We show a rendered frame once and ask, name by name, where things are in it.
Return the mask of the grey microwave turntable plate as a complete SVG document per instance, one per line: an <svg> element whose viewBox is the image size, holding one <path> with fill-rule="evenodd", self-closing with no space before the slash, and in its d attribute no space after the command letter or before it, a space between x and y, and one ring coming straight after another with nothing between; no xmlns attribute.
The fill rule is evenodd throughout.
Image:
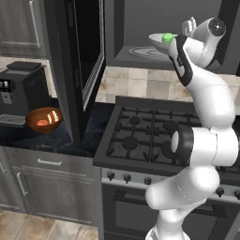
<svg viewBox="0 0 240 240"><path fill-rule="evenodd" d="M167 61L169 59L167 54L159 52L153 46L134 47L130 49L128 52L136 56L150 58L150 59L159 59L163 61Z"/></svg>

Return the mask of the green round food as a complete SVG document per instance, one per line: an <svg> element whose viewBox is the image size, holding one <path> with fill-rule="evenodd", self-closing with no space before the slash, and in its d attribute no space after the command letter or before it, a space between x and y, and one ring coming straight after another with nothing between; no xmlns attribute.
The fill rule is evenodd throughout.
<svg viewBox="0 0 240 240"><path fill-rule="evenodd" d="M162 40L163 43L170 44L174 38L175 38L174 34L172 34L172 33L165 33L162 36L161 40Z"/></svg>

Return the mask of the dark grey microwave oven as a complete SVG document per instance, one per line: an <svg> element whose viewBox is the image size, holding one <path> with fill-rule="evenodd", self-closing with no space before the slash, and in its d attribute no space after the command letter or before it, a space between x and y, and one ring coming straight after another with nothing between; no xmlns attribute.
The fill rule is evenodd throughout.
<svg viewBox="0 0 240 240"><path fill-rule="evenodd" d="M240 66L240 0L104 0L106 63L111 67L172 70L169 57L154 60L129 53L151 44L149 35L182 32L182 22L197 23L218 17L227 32L219 42L210 69L218 74L237 73Z"/></svg>

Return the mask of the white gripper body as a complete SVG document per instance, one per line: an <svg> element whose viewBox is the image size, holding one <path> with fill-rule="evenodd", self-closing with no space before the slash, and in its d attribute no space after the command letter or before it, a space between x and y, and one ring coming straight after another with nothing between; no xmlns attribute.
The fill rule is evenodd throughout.
<svg viewBox="0 0 240 240"><path fill-rule="evenodd" d="M182 34L189 36L190 33L197 28L196 20L190 17L187 21L182 23Z"/></svg>

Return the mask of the grey wooden drawer front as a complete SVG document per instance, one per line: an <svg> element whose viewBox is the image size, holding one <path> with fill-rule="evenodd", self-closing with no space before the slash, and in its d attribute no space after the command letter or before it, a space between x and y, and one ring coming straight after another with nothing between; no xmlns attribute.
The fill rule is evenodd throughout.
<svg viewBox="0 0 240 240"><path fill-rule="evenodd" d="M26 167L63 173L80 174L89 178L92 178L94 174L93 159L89 157L76 157L13 147L7 147L6 151L14 167ZM62 165L52 166L39 164L37 162L39 158L54 162L62 161Z"/></svg>

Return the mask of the black coffee machine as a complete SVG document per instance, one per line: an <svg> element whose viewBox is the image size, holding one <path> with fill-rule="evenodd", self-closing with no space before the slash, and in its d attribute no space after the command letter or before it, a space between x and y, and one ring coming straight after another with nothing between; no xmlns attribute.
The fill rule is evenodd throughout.
<svg viewBox="0 0 240 240"><path fill-rule="evenodd" d="M0 72L0 126L23 128L25 116L50 101L41 63L15 61Z"/></svg>

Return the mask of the grey bowl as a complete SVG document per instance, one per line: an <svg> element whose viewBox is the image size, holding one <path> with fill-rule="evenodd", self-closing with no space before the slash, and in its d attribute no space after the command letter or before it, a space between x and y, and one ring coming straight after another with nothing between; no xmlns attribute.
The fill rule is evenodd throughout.
<svg viewBox="0 0 240 240"><path fill-rule="evenodd" d="M176 47L176 34L175 38L172 40L172 42L170 44L166 44L162 42L162 36L165 33L155 33L155 34L151 34L149 36L149 40L151 41L151 43L156 47L156 49L161 52L161 53L166 53L166 54L171 54L171 53L175 53L177 50Z"/></svg>

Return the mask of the grey wooden wall cupboard door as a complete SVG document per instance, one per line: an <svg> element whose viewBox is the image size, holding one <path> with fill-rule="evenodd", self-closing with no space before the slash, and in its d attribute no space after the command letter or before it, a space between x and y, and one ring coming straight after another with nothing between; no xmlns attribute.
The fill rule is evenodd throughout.
<svg viewBox="0 0 240 240"><path fill-rule="evenodd" d="M0 0L0 55L45 58L40 0L34 0L40 48L37 46L29 0Z"/></svg>

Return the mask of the black gas stove range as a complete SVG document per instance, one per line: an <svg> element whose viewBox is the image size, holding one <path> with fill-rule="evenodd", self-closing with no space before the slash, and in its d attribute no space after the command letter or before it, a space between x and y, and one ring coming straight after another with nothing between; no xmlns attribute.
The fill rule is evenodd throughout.
<svg viewBox="0 0 240 240"><path fill-rule="evenodd" d="M102 185L145 190L145 177L152 183L178 174L184 165L171 150L171 136L177 129L198 128L201 125L194 107L189 102L118 97L108 126L95 154L95 173ZM231 167L218 167L220 188L208 200L240 204L234 196L240 190L240 155ZM112 181L107 172L113 172ZM126 183L123 175L131 180ZM97 198L99 239L104 240L103 197Z"/></svg>

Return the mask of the brown bowl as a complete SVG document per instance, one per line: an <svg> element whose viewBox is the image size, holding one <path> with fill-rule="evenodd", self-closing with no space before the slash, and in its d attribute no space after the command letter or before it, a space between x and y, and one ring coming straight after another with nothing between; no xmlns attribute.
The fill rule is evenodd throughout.
<svg viewBox="0 0 240 240"><path fill-rule="evenodd" d="M51 111L56 111L59 121L53 124L49 124L48 126L37 126L37 122L39 120L48 120L47 114ZM39 108L36 110L31 111L29 114L25 116L25 123L27 126L29 126L31 129L33 129L36 132L40 133L49 133L57 129L60 124L62 123L63 115L61 111L54 107L44 107Z"/></svg>

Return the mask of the black microwave door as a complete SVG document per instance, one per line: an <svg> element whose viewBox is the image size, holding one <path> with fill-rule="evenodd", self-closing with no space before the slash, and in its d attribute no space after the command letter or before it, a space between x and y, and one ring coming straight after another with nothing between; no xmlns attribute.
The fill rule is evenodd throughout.
<svg viewBox="0 0 240 240"><path fill-rule="evenodd" d="M106 67L103 0L43 0L53 82L67 132L83 141Z"/></svg>

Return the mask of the black oven door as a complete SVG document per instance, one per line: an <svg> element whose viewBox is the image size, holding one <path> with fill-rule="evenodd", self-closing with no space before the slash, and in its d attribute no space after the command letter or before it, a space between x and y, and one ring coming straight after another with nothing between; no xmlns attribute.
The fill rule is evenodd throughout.
<svg viewBox="0 0 240 240"><path fill-rule="evenodd" d="M144 197L145 190L102 185L104 240L144 240L158 220L158 211L148 205L119 202L113 199L117 190ZM207 200L205 204L224 209L227 217L194 214L186 216L184 232L191 240L240 240L240 204Z"/></svg>

